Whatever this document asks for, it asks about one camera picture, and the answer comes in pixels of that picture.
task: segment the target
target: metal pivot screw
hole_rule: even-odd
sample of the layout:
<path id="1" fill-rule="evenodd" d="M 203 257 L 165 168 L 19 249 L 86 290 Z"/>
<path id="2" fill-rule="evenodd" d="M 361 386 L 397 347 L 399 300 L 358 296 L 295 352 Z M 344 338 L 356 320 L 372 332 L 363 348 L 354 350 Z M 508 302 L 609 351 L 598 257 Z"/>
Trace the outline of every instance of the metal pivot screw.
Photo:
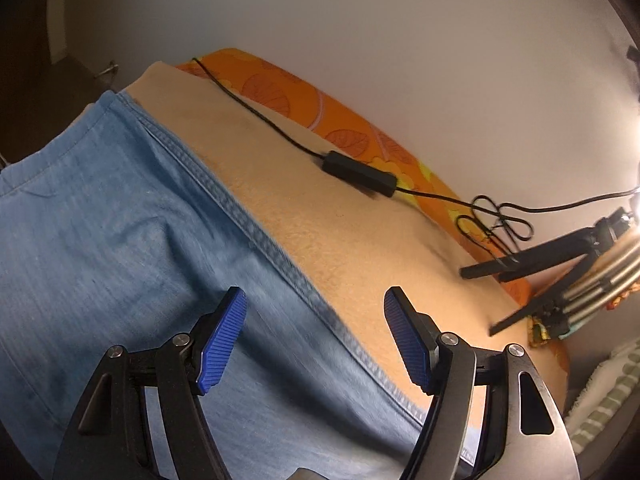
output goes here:
<path id="1" fill-rule="evenodd" d="M 171 339 L 171 342 L 174 344 L 174 346 L 185 346 L 189 344 L 189 341 L 191 341 L 189 334 L 176 334 Z"/>
<path id="2" fill-rule="evenodd" d="M 101 72 L 98 72 L 97 74 L 94 75 L 94 79 L 98 79 L 99 77 L 102 77 L 103 75 L 107 75 L 107 74 L 111 74 L 111 77 L 115 77 L 115 75 L 118 73 L 119 68 L 120 66 L 117 65 L 116 62 L 112 59 L 109 62 L 109 66 L 107 68 L 105 68 Z"/>
<path id="3" fill-rule="evenodd" d="M 107 350 L 107 355 L 110 358 L 120 357 L 122 355 L 122 352 L 124 352 L 124 348 L 122 346 L 113 345 L 111 348 Z"/>
<path id="4" fill-rule="evenodd" d="M 458 336 L 453 334 L 453 333 L 451 333 L 451 332 L 445 332 L 444 334 L 442 334 L 440 336 L 440 340 L 445 345 L 449 345 L 449 346 L 455 346 L 460 341 L 460 339 L 458 339 Z"/>
<path id="5" fill-rule="evenodd" d="M 515 355 L 516 357 L 522 357 L 524 355 L 524 348 L 520 345 L 516 345 L 516 343 L 511 343 L 507 350 L 511 355 Z"/>

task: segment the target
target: black cable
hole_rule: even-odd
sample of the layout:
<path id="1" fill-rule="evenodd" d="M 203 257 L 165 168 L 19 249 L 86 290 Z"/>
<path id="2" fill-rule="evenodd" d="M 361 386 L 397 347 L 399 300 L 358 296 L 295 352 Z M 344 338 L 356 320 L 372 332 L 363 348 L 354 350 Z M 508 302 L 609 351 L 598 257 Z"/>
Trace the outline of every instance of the black cable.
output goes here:
<path id="1" fill-rule="evenodd" d="M 204 70 L 204 73 L 209 77 L 209 79 L 211 79 L 225 94 L 231 97 L 234 101 L 241 104 L 245 109 L 249 110 L 253 115 L 255 115 L 256 117 L 260 118 L 265 123 L 267 123 L 278 134 L 280 134 L 281 137 L 283 137 L 285 140 L 293 144 L 297 149 L 305 152 L 307 155 L 311 155 L 311 156 L 314 156 L 315 158 L 319 158 L 320 160 L 324 160 L 324 155 L 322 155 L 321 153 L 316 153 L 313 150 L 310 150 L 308 147 L 303 146 L 296 140 L 289 137 L 289 135 L 287 135 L 277 124 L 275 124 L 268 117 L 261 114 L 258 110 L 256 110 L 249 104 L 245 103 L 241 98 L 239 98 L 231 90 L 226 88 L 207 69 L 207 67 L 200 62 L 198 58 L 194 57 L 193 60 L 200 66 L 202 70 Z M 437 193 L 425 193 L 425 192 L 416 191 L 413 189 L 405 189 L 403 187 L 396 187 L 396 191 L 399 191 L 401 193 L 406 193 L 409 195 L 420 196 L 423 198 L 433 198 L 434 200 L 442 200 L 443 202 L 450 202 L 453 204 L 457 204 L 457 205 L 461 205 L 466 208 L 469 208 L 469 210 L 471 211 L 471 215 L 463 214 L 463 215 L 457 216 L 456 218 L 456 228 L 458 229 L 460 234 L 462 234 L 463 237 L 471 241 L 473 244 L 480 247 L 482 250 L 489 253 L 493 258 L 496 258 L 495 254 L 491 249 L 482 245 L 480 242 L 475 240 L 475 238 L 469 235 L 466 230 L 463 229 L 462 221 L 470 222 L 471 224 L 474 224 L 476 227 L 478 227 L 478 229 L 480 229 L 482 234 L 485 236 L 485 239 L 489 240 L 500 252 L 502 252 L 505 256 L 509 256 L 510 257 L 509 259 L 511 261 L 517 262 L 516 257 L 514 257 L 513 255 L 520 250 L 518 241 L 527 242 L 531 240 L 534 235 L 534 228 L 533 228 L 533 225 L 529 221 L 525 220 L 524 218 L 505 214 L 503 212 L 504 209 L 510 208 L 510 209 L 515 209 L 517 211 L 521 211 L 523 213 L 530 213 L 530 214 L 553 213 L 557 211 L 565 211 L 567 209 L 573 209 L 575 207 L 580 207 L 585 204 L 590 204 L 593 202 L 599 202 L 601 200 L 609 200 L 611 198 L 623 198 L 625 196 L 633 195 L 640 191 L 640 185 L 634 187 L 633 189 L 629 189 L 627 191 L 620 191 L 617 193 L 607 193 L 602 195 L 591 196 L 589 198 L 578 200 L 576 202 L 571 202 L 568 204 L 562 204 L 562 205 L 557 205 L 552 207 L 524 207 L 518 204 L 514 204 L 512 202 L 502 202 L 501 204 L 497 204 L 494 202 L 494 200 L 492 200 L 487 195 L 478 195 L 471 202 L 464 202 L 463 200 L 452 198 L 446 195 L 440 195 Z M 491 208 L 478 205 L 477 202 L 481 200 L 488 202 Z M 481 219 L 478 218 L 478 216 L 476 215 L 476 213 L 478 212 L 485 213 L 487 215 L 494 217 L 495 224 L 492 227 L 488 227 L 484 222 L 482 222 Z M 527 234 L 523 235 L 517 232 L 516 229 L 514 229 L 513 224 L 520 224 L 526 227 Z M 509 237 L 509 242 L 506 242 L 495 233 L 497 229 L 502 229 L 504 230 L 505 233 L 507 233 L 507 236 Z"/>
<path id="2" fill-rule="evenodd" d="M 207 76 L 209 76 L 209 79 L 211 79 L 217 86 L 218 88 L 220 88 L 225 94 L 227 94 L 229 97 L 231 97 L 234 101 L 240 103 L 244 108 L 246 108 L 247 110 L 249 110 L 253 115 L 255 115 L 256 117 L 262 119 L 265 123 L 267 123 L 271 128 L 273 128 L 276 132 L 278 132 L 280 134 L 281 137 L 283 137 L 284 139 L 288 140 L 291 144 L 293 144 L 297 149 L 302 150 L 303 152 L 305 152 L 307 155 L 311 155 L 314 156 L 315 158 L 319 158 L 320 160 L 324 159 L 324 155 L 321 155 L 320 153 L 316 153 L 313 150 L 310 150 L 308 147 L 303 146 L 302 144 L 300 144 L 299 142 L 297 142 L 296 140 L 292 139 L 291 137 L 289 137 L 281 127 L 279 127 L 276 123 L 274 123 L 273 121 L 270 120 L 270 118 L 266 117 L 265 115 L 261 114 L 258 110 L 256 110 L 255 108 L 249 106 L 247 103 L 245 103 L 241 98 L 239 98 L 236 94 L 234 94 L 231 90 L 229 90 L 227 87 L 225 87 L 220 81 L 218 81 L 218 79 L 207 69 L 207 67 L 205 67 L 198 58 L 194 57 L 192 58 L 199 66 L 201 69 L 204 70 L 204 73 L 207 74 Z"/>

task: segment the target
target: white wall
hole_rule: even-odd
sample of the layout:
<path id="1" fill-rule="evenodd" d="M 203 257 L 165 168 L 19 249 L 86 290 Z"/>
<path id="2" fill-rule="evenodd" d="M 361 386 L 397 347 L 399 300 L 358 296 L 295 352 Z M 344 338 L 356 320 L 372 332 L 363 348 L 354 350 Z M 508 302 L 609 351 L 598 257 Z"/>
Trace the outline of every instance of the white wall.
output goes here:
<path id="1" fill-rule="evenodd" d="M 70 52 L 116 84 L 235 46 L 386 130 L 458 194 L 544 206 L 627 189 L 631 40 L 606 0 L 67 0 Z M 535 242 L 617 203 L 537 216 Z"/>

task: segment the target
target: orange patterned fabric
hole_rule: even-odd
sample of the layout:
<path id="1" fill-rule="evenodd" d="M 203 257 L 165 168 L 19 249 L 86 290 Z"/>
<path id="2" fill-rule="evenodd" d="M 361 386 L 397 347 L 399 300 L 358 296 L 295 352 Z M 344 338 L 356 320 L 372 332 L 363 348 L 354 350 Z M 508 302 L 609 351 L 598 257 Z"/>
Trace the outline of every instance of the orange patterned fabric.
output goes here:
<path id="1" fill-rule="evenodd" d="M 392 137 L 299 77 L 235 48 L 213 52 L 200 61 L 227 88 L 296 121 L 356 160 L 390 171 L 398 177 L 399 186 L 458 198 L 436 174 Z M 178 68 L 207 77 L 194 61 L 178 65 Z M 459 215 L 470 213 L 468 208 L 441 200 L 398 195 L 437 222 L 477 261 L 489 258 L 485 251 L 466 240 L 455 225 Z M 474 225 L 470 224 L 468 228 L 475 240 L 494 248 Z M 529 301 L 531 288 L 526 280 L 503 283 L 502 286 L 518 304 Z"/>

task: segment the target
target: blue jeans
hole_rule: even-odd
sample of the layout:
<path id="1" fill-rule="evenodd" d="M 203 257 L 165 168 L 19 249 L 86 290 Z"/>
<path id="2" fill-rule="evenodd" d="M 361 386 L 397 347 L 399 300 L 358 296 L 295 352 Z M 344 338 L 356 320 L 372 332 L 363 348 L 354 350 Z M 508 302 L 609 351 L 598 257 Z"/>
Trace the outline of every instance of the blue jeans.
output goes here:
<path id="1" fill-rule="evenodd" d="M 284 480 L 298 467 L 331 480 L 399 477 L 424 412 L 125 92 L 105 93 L 0 173 L 0 218 L 0 420 L 44 478 L 104 351 L 161 345 L 232 285 L 249 311 L 222 381 L 201 401 L 233 478 Z M 154 393 L 156 457 L 174 478 Z"/>

